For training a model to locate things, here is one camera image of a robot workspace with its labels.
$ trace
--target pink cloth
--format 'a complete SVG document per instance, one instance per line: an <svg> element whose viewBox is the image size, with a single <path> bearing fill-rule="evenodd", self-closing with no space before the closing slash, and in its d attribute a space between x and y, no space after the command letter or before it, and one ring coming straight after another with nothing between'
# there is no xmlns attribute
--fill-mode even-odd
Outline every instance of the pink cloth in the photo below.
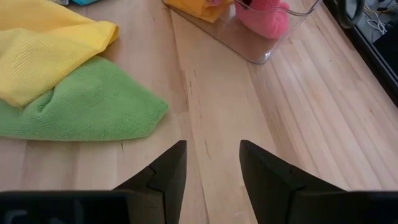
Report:
<svg viewBox="0 0 398 224"><path fill-rule="evenodd" d="M250 7L261 12L245 9L235 1L238 19L253 32L268 39L279 39L289 29L289 15L285 11L273 9L289 9L289 4L279 0L253 0Z"/></svg>

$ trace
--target wooden countertop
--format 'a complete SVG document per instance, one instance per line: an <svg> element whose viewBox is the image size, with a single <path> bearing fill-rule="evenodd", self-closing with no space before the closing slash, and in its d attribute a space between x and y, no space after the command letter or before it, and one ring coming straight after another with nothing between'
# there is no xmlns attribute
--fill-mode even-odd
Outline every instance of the wooden countertop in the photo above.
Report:
<svg viewBox="0 0 398 224"><path fill-rule="evenodd" d="M102 55L170 104L148 138L0 139L0 190L112 189L188 141L180 223L256 223L239 141L344 189L398 189L398 110L324 6L271 60L245 62L160 1L74 10L120 26Z"/></svg>

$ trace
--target plastic bin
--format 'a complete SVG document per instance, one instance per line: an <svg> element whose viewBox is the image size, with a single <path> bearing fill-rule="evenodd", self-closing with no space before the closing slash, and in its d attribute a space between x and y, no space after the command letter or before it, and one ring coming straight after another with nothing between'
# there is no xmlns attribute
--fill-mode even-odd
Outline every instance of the plastic bin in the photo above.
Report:
<svg viewBox="0 0 398 224"><path fill-rule="evenodd" d="M268 60L280 43L321 2L322 0L281 0L278 6L268 7L262 11L247 6L243 0L234 0L234 3L213 24L171 8L246 60L261 64ZM275 20L276 24L281 20L285 23L287 20L287 25L283 28L264 25L272 20Z"/></svg>

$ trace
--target orange cloth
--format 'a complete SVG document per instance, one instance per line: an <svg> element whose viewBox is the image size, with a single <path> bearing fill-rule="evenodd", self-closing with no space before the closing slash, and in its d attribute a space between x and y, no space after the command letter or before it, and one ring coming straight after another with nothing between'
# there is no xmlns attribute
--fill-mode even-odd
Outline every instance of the orange cloth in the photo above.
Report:
<svg viewBox="0 0 398 224"><path fill-rule="evenodd" d="M214 23L233 0L222 0L219 6L211 6L206 0L165 0L165 3L204 21Z"/></svg>

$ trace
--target green microfiber cloth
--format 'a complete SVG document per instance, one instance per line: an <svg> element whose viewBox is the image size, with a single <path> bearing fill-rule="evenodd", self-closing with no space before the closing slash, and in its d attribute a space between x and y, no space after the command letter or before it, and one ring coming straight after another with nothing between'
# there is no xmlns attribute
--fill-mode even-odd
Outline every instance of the green microfiber cloth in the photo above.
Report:
<svg viewBox="0 0 398 224"><path fill-rule="evenodd" d="M93 57L23 110L0 101L0 136L111 141L148 136L167 103L120 68Z"/></svg>

